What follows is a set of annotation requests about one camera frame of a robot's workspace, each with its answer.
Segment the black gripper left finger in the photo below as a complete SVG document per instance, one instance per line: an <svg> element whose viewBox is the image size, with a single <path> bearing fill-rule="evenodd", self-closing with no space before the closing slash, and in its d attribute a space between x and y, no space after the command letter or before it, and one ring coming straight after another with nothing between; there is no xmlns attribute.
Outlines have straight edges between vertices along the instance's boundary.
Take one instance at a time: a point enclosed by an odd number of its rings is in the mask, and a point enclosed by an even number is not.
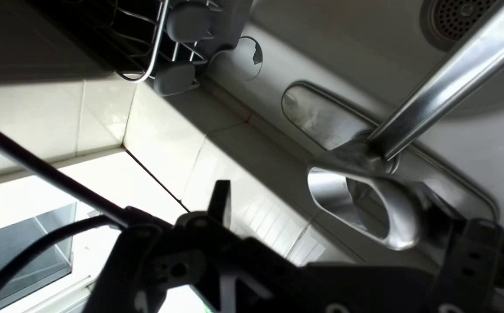
<svg viewBox="0 0 504 313"><path fill-rule="evenodd" d="M214 185L207 214L219 225L228 225L230 207L231 207L231 183L228 179L221 179Z"/></svg>

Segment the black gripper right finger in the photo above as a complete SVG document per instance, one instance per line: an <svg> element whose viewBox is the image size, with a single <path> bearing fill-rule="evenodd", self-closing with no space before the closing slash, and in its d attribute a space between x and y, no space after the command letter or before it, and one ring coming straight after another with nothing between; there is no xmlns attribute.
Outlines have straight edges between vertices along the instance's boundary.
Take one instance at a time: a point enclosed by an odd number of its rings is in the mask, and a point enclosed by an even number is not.
<svg viewBox="0 0 504 313"><path fill-rule="evenodd" d="M419 247L433 261L443 261L449 251L456 246L456 240L463 233L468 219L426 185L419 186L419 195L423 200L424 232Z"/></svg>

